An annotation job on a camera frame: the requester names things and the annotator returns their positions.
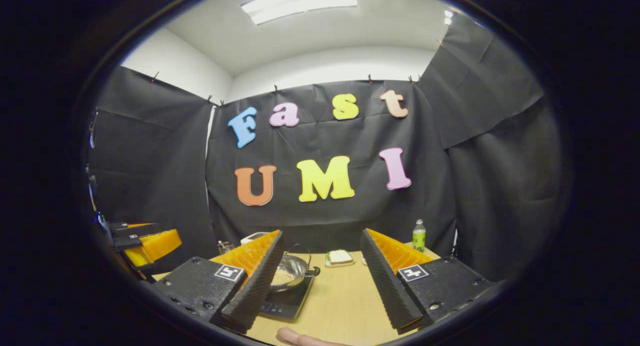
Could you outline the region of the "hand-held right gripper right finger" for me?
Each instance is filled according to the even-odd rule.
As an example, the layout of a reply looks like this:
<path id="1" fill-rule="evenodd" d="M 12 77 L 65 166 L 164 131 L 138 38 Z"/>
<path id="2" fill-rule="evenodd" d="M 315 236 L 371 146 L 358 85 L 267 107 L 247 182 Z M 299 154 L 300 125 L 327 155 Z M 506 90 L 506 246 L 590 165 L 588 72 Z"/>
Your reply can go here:
<path id="1" fill-rule="evenodd" d="M 398 335 L 457 314 L 493 287 L 458 258 L 430 257 L 372 229 L 362 231 L 359 245 Z"/>

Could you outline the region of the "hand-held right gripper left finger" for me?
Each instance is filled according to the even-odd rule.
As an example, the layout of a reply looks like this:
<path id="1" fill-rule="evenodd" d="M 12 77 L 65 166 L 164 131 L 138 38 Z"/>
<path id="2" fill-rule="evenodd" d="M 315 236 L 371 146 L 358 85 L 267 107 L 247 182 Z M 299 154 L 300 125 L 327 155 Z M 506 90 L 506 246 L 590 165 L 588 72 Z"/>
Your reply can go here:
<path id="1" fill-rule="evenodd" d="M 189 317 L 246 333 L 270 290 L 284 255 L 274 230 L 213 259 L 192 257 L 150 285 L 150 291 Z"/>

